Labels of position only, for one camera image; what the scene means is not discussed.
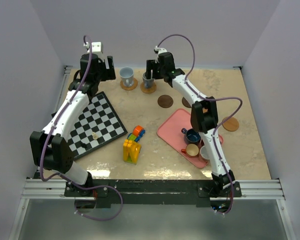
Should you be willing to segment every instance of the wooden table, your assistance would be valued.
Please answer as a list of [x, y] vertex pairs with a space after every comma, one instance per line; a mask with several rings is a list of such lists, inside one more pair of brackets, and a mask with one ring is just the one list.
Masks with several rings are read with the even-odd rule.
[[[69, 83], [76, 69], [71, 71]], [[108, 145], [78, 159], [76, 162], [99, 179], [211, 179], [211, 165], [198, 169], [181, 156], [157, 135], [158, 127], [179, 108], [191, 112], [182, 104], [182, 96], [162, 80], [156, 80], [157, 90], [146, 94], [140, 89], [144, 69], [135, 69], [134, 77], [138, 86], [131, 91], [120, 87], [119, 69], [116, 80], [101, 82], [99, 91], [104, 91], [128, 133], [141, 125], [146, 134], [140, 140], [142, 150], [137, 165], [123, 161], [123, 136]], [[240, 126], [235, 132], [219, 128], [223, 136], [222, 145], [225, 157], [238, 180], [271, 179], [260, 137], [256, 127], [245, 84], [238, 69], [195, 69], [189, 76], [190, 81], [207, 96], [215, 98], [237, 96], [243, 106], [235, 115]], [[170, 95], [173, 105], [161, 108], [157, 99]], [[219, 101], [218, 117], [222, 120], [238, 106], [237, 100]]]

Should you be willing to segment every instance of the checkered board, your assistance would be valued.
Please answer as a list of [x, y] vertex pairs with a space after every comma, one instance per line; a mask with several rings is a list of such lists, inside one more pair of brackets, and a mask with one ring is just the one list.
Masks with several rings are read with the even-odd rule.
[[[97, 140], [93, 139], [93, 132], [98, 135]], [[68, 145], [76, 160], [127, 133], [106, 94], [102, 91], [91, 100], [75, 122], [70, 132]]]

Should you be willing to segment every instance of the brown coaster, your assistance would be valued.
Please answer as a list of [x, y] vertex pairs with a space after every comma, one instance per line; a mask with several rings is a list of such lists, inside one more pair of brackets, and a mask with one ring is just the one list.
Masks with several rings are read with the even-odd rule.
[[234, 132], [237, 131], [239, 128], [239, 122], [236, 118], [231, 117], [229, 120], [224, 122], [222, 126], [224, 127], [225, 130], [228, 130], [229, 132]]
[[189, 109], [191, 108], [191, 105], [188, 103], [187, 99], [185, 99], [184, 97], [182, 98], [182, 104], [186, 108], [189, 108]]
[[157, 90], [157, 85], [156, 83], [154, 82], [152, 87], [150, 88], [145, 88], [145, 83], [142, 82], [141, 85], [140, 85], [140, 88], [141, 88], [141, 91], [145, 94], [152, 94], [154, 93], [156, 90]]
[[124, 90], [130, 91], [135, 89], [138, 86], [138, 80], [133, 78], [133, 85], [132, 86], [125, 86], [122, 81], [120, 81], [120, 87]]
[[174, 104], [174, 100], [169, 95], [162, 95], [158, 98], [158, 104], [162, 108], [170, 108]]

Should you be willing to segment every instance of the yellow toy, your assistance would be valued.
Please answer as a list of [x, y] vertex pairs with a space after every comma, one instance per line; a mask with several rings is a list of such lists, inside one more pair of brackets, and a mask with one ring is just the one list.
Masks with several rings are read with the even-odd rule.
[[125, 139], [123, 143], [123, 161], [137, 164], [141, 145], [135, 141]]

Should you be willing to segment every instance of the white backdrop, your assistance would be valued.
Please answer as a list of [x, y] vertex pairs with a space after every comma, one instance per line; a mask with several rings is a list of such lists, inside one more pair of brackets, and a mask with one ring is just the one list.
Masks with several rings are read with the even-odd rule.
[[[117, 67], [145, 67], [153, 48], [170, 34], [195, 46], [197, 67], [242, 66], [279, 0], [31, 0], [63, 64], [79, 66], [82, 37], [104, 43]], [[179, 66], [190, 66], [184, 39], [164, 47]]]
[[30, 1], [0, 0], [0, 240], [34, 174], [29, 137], [51, 119], [62, 68]]
[[300, 0], [281, 0], [243, 77], [272, 178], [300, 240]]

